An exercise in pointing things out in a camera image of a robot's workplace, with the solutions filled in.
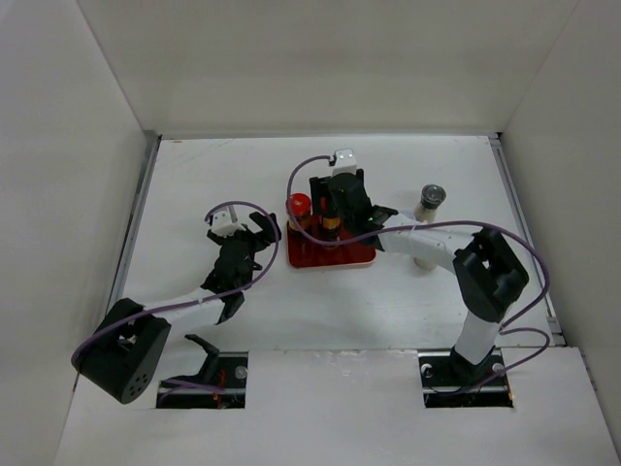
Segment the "red lid chili sauce jar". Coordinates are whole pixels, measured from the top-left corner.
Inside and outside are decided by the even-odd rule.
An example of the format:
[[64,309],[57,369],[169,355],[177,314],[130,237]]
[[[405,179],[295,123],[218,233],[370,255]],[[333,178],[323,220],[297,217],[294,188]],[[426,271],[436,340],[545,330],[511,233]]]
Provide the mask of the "red lid chili sauce jar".
[[311,199],[307,194],[296,192],[285,202],[287,209],[287,232],[293,237],[301,237],[302,231],[311,232]]

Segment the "red lid brown sauce bottle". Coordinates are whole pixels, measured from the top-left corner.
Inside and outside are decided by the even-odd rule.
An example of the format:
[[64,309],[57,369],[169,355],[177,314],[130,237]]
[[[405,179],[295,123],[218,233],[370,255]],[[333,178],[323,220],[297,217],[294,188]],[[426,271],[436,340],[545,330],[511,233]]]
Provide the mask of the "red lid brown sauce bottle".
[[325,249],[333,250],[337,247],[335,242],[340,240],[341,220],[333,209],[325,210],[320,216],[319,232],[320,239],[326,242]]

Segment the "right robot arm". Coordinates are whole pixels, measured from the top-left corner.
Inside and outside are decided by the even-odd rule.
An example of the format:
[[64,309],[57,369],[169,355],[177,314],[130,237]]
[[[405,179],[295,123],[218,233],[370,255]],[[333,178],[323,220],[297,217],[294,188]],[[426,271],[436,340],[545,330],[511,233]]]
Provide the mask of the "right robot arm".
[[529,282],[502,233],[491,227],[472,234],[433,228],[394,209],[374,205],[361,169],[312,177],[309,183],[315,214],[338,218],[357,243],[427,261],[456,277],[468,312],[451,348],[449,369],[459,383],[480,380],[501,323]]

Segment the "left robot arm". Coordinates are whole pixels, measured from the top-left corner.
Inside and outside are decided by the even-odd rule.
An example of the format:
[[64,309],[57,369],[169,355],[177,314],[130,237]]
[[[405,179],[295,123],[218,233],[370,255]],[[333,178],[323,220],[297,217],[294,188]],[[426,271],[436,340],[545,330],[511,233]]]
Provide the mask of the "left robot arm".
[[178,330],[203,348],[184,364],[184,375],[167,376],[172,388],[205,387],[217,376],[217,349],[191,333],[195,325],[219,325],[231,319],[245,301],[245,291],[262,279],[268,267],[257,253],[277,250],[281,231],[277,217],[254,206],[254,229],[240,223],[233,206],[209,212],[207,236],[219,248],[212,270],[195,290],[168,301],[145,305],[130,298],[116,301],[95,332],[71,356],[77,373],[122,405],[137,400],[157,372],[169,336]]

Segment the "red lacquer tray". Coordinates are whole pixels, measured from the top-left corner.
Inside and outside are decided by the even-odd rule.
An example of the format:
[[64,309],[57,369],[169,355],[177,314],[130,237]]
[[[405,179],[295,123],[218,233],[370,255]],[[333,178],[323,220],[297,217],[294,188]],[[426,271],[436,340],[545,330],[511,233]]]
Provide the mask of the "red lacquer tray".
[[[308,234],[322,241],[314,215],[311,215],[311,221],[311,231]],[[340,241],[351,238],[352,235],[341,222]],[[351,243],[327,250],[323,245],[310,241],[303,234],[301,237],[293,237],[287,232],[287,259],[289,264],[297,269],[363,266],[371,264],[375,258],[376,251],[360,243]]]

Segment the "clear cap salt grinder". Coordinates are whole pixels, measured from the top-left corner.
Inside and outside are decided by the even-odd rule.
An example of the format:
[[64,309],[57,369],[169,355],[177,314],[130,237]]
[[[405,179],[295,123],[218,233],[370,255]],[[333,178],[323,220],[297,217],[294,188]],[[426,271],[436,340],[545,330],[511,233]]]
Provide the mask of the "clear cap salt grinder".
[[433,223],[445,199],[446,191],[442,186],[434,183],[424,185],[420,192],[419,202],[413,210],[414,218],[419,222]]

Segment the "black cap white shaker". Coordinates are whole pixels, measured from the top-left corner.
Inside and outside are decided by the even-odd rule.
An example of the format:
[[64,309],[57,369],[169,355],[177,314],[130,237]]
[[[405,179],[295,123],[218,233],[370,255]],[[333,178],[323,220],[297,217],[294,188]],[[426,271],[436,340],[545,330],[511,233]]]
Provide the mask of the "black cap white shaker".
[[424,271],[433,271],[437,268],[437,264],[423,258],[415,257],[415,264]]

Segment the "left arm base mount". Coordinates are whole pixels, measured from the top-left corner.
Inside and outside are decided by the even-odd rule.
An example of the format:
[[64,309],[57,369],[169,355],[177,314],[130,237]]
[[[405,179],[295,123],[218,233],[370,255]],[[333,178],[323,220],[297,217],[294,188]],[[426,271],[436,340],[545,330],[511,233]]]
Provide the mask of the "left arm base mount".
[[204,354],[193,374],[165,377],[159,383],[156,409],[234,410],[243,409],[248,379],[248,353],[223,352],[195,334],[184,339]]

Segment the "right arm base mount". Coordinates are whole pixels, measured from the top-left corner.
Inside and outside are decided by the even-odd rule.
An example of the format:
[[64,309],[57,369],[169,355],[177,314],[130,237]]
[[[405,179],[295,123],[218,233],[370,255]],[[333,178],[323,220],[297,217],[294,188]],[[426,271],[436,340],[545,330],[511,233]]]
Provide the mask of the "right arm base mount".
[[474,372],[459,369],[449,351],[418,354],[422,397],[428,409],[512,408],[502,353],[495,349]]

